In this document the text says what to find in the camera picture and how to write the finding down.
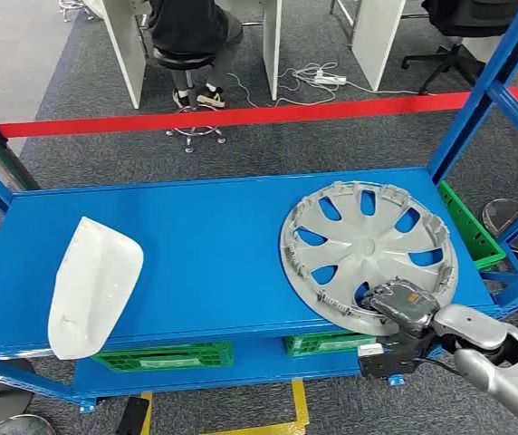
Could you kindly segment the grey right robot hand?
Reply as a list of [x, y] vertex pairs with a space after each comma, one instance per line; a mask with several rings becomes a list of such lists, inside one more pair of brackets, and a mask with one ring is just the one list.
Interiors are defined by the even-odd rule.
[[433, 295], [406, 279], [394, 279], [363, 294], [361, 306], [376, 311], [413, 337], [422, 337], [441, 306]]

